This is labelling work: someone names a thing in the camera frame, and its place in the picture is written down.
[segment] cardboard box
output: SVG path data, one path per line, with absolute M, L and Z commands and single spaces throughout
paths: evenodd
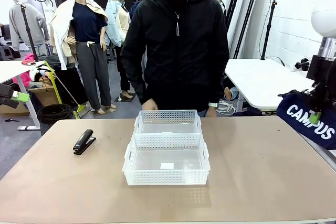
M 33 92 L 36 95 L 37 99 L 44 107 L 52 104 L 58 104 L 54 87 L 29 89 L 29 91 Z M 25 108 L 23 103 L 20 103 L 16 109 L 13 109 L 6 105 L 0 105 L 0 114 L 6 117 L 21 116 L 29 115 L 29 111 Z

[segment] stapler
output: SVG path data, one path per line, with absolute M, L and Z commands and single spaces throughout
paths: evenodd
M 92 136 L 93 130 L 87 129 L 74 145 L 73 150 L 75 155 L 81 155 L 95 140 Z

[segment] basket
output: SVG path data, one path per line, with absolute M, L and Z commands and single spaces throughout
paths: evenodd
M 130 186 L 205 185 L 209 153 L 201 133 L 135 134 L 122 170 Z
M 134 126 L 134 134 L 202 132 L 196 110 L 140 111 Z

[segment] wristwatch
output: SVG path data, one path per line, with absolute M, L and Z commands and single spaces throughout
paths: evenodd
M 210 102 L 208 105 L 209 105 L 209 107 L 214 107 L 214 108 L 217 108 L 217 109 L 219 107 L 219 103 L 212 103 L 212 102 Z

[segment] coiled black cable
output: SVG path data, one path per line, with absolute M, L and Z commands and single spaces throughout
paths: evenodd
M 54 124 L 59 120 L 71 119 L 72 116 L 72 108 L 67 104 L 46 106 L 37 112 L 37 119 L 44 124 Z

